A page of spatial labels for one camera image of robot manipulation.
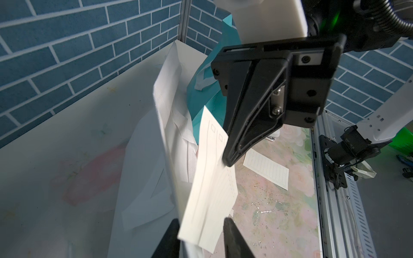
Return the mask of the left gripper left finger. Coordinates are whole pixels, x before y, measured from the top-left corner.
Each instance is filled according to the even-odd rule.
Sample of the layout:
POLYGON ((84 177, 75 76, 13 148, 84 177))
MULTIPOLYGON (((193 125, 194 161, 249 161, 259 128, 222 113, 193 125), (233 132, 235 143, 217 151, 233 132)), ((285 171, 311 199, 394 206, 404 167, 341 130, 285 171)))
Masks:
POLYGON ((159 245, 151 258, 178 258, 180 255, 181 242, 177 238, 180 223, 177 218, 173 219, 163 235, 159 245))

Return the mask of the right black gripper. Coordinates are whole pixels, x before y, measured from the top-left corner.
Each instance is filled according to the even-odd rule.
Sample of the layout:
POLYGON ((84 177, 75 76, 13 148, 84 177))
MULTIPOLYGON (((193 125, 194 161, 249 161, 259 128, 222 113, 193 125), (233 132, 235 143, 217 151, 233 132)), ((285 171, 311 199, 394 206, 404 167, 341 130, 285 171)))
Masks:
POLYGON ((280 124, 314 124, 345 44, 333 34, 223 47, 211 63, 227 97, 223 163, 233 166, 280 124))

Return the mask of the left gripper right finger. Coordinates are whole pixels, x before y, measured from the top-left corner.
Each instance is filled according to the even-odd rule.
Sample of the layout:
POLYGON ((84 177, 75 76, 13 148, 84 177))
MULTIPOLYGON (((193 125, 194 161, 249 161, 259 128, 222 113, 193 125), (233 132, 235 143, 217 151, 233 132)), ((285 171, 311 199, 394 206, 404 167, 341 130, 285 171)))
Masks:
POLYGON ((254 258, 254 254, 230 217, 224 219, 223 234, 226 258, 254 258))

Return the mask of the teal paper bag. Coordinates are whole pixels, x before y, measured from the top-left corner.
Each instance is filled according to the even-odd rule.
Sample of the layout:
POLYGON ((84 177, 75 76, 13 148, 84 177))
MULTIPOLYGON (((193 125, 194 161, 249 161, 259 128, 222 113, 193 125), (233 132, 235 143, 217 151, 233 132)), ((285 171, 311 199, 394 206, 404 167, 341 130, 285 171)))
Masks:
POLYGON ((207 107, 221 126, 225 120, 227 98, 223 96, 219 82, 214 78, 211 62, 223 47, 241 43, 238 32, 233 27, 232 15, 222 20, 221 28, 222 33, 218 44, 208 53, 187 87, 187 107, 197 144, 199 143, 200 123, 204 107, 207 107))

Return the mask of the white paper bag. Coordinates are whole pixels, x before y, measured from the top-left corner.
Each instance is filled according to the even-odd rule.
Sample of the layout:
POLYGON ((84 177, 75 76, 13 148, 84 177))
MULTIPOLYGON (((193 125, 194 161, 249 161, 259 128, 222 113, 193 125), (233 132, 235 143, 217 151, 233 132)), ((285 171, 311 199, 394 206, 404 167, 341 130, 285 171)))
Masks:
POLYGON ((183 217, 196 164, 187 87, 205 58, 177 40, 127 71, 149 105, 126 146, 111 258, 151 257, 172 220, 183 217))

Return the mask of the long white receipt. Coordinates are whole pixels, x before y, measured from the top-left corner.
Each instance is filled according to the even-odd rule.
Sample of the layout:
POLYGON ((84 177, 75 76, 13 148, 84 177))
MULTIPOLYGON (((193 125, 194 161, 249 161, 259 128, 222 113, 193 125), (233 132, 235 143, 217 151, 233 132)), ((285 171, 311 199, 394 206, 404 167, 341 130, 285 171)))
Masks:
POLYGON ((178 238, 210 253, 238 196, 235 169, 222 160, 227 141, 227 133, 204 107, 196 171, 178 238))

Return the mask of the short white receipt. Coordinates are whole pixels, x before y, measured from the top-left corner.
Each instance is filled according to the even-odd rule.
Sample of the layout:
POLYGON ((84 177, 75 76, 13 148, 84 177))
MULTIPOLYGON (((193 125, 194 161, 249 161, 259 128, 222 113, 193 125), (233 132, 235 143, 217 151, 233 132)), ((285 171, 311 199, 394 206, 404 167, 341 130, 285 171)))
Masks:
POLYGON ((288 190, 289 169, 250 149, 243 165, 277 186, 288 190))

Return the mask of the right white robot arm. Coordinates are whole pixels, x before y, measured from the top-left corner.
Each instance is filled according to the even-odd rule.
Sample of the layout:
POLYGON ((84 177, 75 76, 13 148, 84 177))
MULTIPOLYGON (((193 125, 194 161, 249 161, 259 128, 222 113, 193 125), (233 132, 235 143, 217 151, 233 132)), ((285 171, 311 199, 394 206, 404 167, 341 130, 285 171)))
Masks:
POLYGON ((227 166, 283 125, 313 127, 323 111, 349 121, 319 137, 322 172, 345 175, 396 143, 413 120, 412 1, 216 1, 240 42, 212 62, 227 98, 227 166))

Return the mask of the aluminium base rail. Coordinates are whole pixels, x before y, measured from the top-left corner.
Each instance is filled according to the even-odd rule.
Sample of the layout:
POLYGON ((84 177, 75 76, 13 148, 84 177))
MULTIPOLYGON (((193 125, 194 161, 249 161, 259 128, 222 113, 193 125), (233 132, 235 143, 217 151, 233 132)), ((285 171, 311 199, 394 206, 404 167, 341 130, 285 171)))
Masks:
POLYGON ((377 256, 356 181, 345 175, 347 188, 335 189, 324 177, 319 136, 340 142, 349 126, 334 114, 318 117, 310 136, 318 204, 319 236, 323 258, 375 258, 377 256))

